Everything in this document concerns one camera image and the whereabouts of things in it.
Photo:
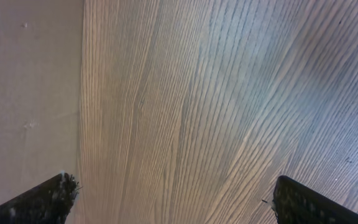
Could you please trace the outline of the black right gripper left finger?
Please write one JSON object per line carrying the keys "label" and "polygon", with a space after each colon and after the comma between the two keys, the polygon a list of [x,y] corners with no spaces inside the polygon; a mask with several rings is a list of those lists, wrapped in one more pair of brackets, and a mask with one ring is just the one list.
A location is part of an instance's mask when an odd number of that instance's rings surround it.
{"label": "black right gripper left finger", "polygon": [[62,172],[0,205],[0,224],[64,224],[79,194],[75,177]]}

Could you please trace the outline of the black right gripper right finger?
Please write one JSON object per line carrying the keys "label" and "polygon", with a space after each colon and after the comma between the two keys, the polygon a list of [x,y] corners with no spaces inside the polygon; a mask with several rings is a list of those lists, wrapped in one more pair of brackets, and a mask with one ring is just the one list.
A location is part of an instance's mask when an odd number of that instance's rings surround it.
{"label": "black right gripper right finger", "polygon": [[277,178],[271,206],[278,224],[358,224],[358,214],[286,175]]}

